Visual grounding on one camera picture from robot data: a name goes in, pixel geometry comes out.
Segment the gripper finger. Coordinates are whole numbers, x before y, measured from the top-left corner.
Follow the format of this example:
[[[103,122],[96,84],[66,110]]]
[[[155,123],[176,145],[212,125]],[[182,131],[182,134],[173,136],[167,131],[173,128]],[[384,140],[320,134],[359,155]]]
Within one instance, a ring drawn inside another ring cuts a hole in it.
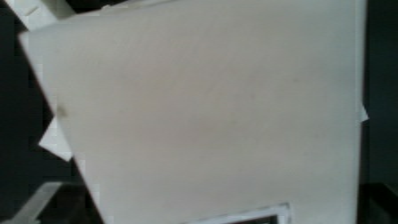
[[[361,224],[398,224],[398,185],[372,183],[365,186]]]

